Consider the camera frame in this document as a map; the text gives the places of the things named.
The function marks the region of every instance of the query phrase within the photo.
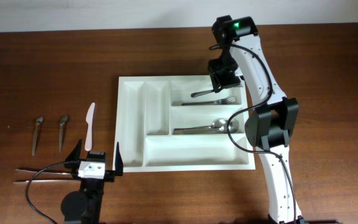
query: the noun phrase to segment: cutlery tray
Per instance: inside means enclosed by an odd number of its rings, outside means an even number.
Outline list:
[[[211,89],[208,75],[120,77],[113,169],[117,142],[124,172],[255,169],[254,155],[238,149],[227,134],[172,134],[175,128],[210,125],[217,118],[228,119],[247,107],[245,87],[196,98],[190,96]],[[184,102],[228,96],[236,96],[237,104],[181,106]],[[248,113],[235,119],[240,127],[232,134],[234,140],[252,149],[244,132]]]

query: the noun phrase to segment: white plastic knife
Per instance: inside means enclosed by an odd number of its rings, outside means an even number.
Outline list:
[[[92,149],[92,121],[93,121],[94,103],[88,109],[86,114],[86,122],[88,123],[88,131],[86,132],[85,150],[90,151]]]

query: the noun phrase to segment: cable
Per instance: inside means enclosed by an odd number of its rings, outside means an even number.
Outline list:
[[[79,163],[78,161],[69,161],[69,162],[58,162],[56,164],[52,164],[50,166],[47,166],[46,168],[43,168],[42,170],[38,171],[36,174],[34,174],[31,179],[29,180],[29,182],[27,183],[26,187],[25,187],[25,199],[27,200],[27,203],[30,205],[30,207],[37,212],[39,215],[41,215],[42,217],[46,218],[47,220],[49,220],[50,222],[52,222],[53,224],[57,224],[57,222],[55,220],[53,220],[52,218],[50,218],[49,216],[47,216],[46,214],[42,213],[40,210],[38,210],[30,201],[29,198],[29,188],[30,188],[30,184],[31,182],[38,176],[40,175],[42,172],[45,172],[46,170],[49,170],[53,167],[56,166],[60,166],[60,165],[65,165],[65,164],[72,164],[72,163]]]
[[[269,75],[269,72],[267,71],[267,68],[264,64],[264,62],[260,59],[260,57],[253,51],[251,51],[250,49],[246,48],[246,47],[242,47],[240,45],[236,45],[236,44],[215,44],[215,45],[212,45],[209,47],[209,50],[216,50],[216,49],[224,49],[224,48],[227,48],[227,47],[235,47],[235,48],[238,48],[238,49],[241,49],[241,50],[245,50],[246,52],[250,53],[254,58],[256,58],[258,60],[258,62],[260,63],[260,66],[262,66],[265,74],[266,74],[266,78],[267,78],[267,81],[268,81],[268,85],[269,85],[269,88],[268,88],[268,93],[267,93],[267,97],[266,99],[264,99],[264,101],[254,105],[254,106],[250,106],[246,109],[242,109],[242,110],[239,110],[237,112],[235,112],[228,120],[227,120],[227,135],[229,136],[229,139],[230,141],[236,146],[238,147],[240,150],[243,150],[244,152],[248,152],[248,153],[253,153],[253,154],[271,154],[271,155],[274,155],[275,157],[277,157],[283,168],[284,168],[284,173],[288,179],[288,183],[290,184],[290,188],[291,188],[291,193],[292,193],[292,198],[293,198],[293,224],[296,223],[296,200],[295,200],[295,191],[293,190],[293,184],[292,184],[292,181],[291,181],[291,178],[290,178],[290,173],[284,163],[284,160],[283,160],[283,156],[281,155],[278,155],[277,153],[275,152],[271,152],[271,151],[253,151],[253,150],[248,150],[248,149],[245,149],[243,147],[241,147],[240,145],[238,145],[235,140],[233,139],[233,137],[231,136],[231,133],[230,133],[230,129],[229,129],[229,125],[231,123],[231,120],[236,117],[237,115],[241,114],[241,113],[244,113],[246,111],[249,111],[249,110],[254,110],[260,106],[263,106],[264,104],[267,104],[267,102],[269,101],[269,99],[272,97],[273,95],[273,83],[272,83],[272,79]]]

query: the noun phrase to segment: wooden table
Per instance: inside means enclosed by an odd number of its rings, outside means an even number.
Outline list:
[[[259,26],[268,64],[300,112],[290,164],[307,220],[358,223],[358,24]],[[209,28],[88,30],[0,34],[0,223],[47,223],[26,203],[17,167],[62,161],[86,136],[96,102],[94,150],[112,164],[118,77],[206,75],[219,52]],[[59,119],[69,114],[58,152]],[[33,120],[44,116],[31,156]],[[252,223],[269,213],[256,170],[130,173],[106,184],[106,223]],[[60,203],[79,183],[34,184],[30,197],[57,222]]]

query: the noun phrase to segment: utensil organizer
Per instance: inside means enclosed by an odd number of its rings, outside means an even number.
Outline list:
[[[227,134],[172,134],[174,128],[209,125],[247,107],[245,87],[190,96],[211,89],[208,75],[120,77],[113,161],[119,142],[124,172],[255,169],[254,155],[238,149]],[[237,104],[181,106],[228,96],[236,96]],[[240,128],[232,134],[234,140],[252,149],[244,132],[248,113],[235,119]]]

